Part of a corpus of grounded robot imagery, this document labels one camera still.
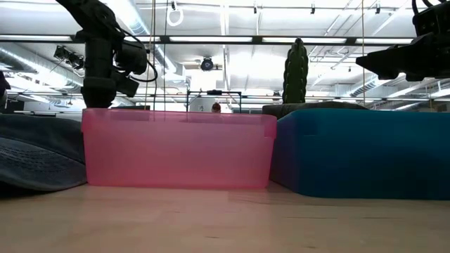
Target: translucent container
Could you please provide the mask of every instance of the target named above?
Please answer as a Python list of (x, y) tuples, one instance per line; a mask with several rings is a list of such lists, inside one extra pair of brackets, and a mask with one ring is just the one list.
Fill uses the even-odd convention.
[(264, 188), (276, 118), (86, 109), (82, 130), (94, 186)]

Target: green cactus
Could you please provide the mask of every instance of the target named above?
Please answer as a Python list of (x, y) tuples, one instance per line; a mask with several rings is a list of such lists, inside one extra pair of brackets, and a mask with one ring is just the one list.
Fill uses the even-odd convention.
[(283, 82), (283, 103), (304, 103), (307, 92), (308, 55), (300, 38), (288, 51)]

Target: ceiling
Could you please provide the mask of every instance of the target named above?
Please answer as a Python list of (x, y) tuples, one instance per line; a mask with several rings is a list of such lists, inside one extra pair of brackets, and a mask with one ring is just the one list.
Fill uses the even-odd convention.
[[(148, 29), (155, 26), (156, 35), (184, 36), (296, 36), (296, 37), (408, 37), (416, 36), (411, 22), (413, 12), (411, 1), (405, 0), (365, 0), (364, 18), (362, 18), (361, 0), (185, 0), (176, 1), (183, 11), (184, 18), (177, 26), (167, 25), (166, 0), (157, 0), (153, 24), (151, 0), (115, 0), (134, 6), (140, 18)], [(379, 3), (380, 13), (375, 13)], [(311, 5), (315, 4), (315, 14), (311, 14)], [(424, 9), (421, 1), (418, 6)], [(53, 0), (0, 0), (0, 34), (33, 34), (33, 35), (67, 35), (75, 34), (81, 27), (72, 16)], [(115, 11), (119, 24), (129, 30), (127, 13)], [(179, 13), (170, 14), (172, 22), (179, 18)], [(58, 64), (53, 57), (56, 47), (66, 46), (67, 49), (79, 55), (84, 55), (82, 44), (50, 44), (50, 43), (17, 43), (36, 56)], [(185, 75), (192, 82), (201, 82), (201, 70), (198, 61), (204, 57), (212, 57), (214, 64), (227, 68), (229, 86), (232, 91), (249, 93), (261, 89), (261, 93), (280, 91), (283, 89), (284, 62), (289, 46), (272, 45), (228, 45), (228, 64), (224, 62), (224, 47), (222, 45), (201, 44), (168, 44), (164, 48), (167, 57), (174, 63), (180, 63), (186, 68)], [(373, 73), (357, 66), (356, 57), (372, 51), (379, 51), (386, 46), (342, 47), (342, 46), (306, 46), (310, 53), (307, 96), (326, 94), (327, 96), (346, 96), (350, 91), (362, 85)], [(213, 88), (225, 89), (222, 70), (215, 75)], [(142, 77), (153, 76), (145, 73)], [(408, 83), (401, 78), (397, 82), (379, 83), (366, 96), (379, 98), (389, 97), (416, 83)], [(428, 84), (427, 92), (434, 89), (436, 82)], [(171, 82), (166, 78), (166, 87), (175, 87), (177, 91), (186, 89), (185, 82)], [(422, 94), (424, 87), (401, 95), (414, 97)]]

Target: wooden table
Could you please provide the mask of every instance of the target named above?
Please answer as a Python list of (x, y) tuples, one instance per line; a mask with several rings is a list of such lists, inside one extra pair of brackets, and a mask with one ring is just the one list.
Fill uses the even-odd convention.
[(0, 252), (450, 252), (450, 202), (81, 186), (0, 200)]

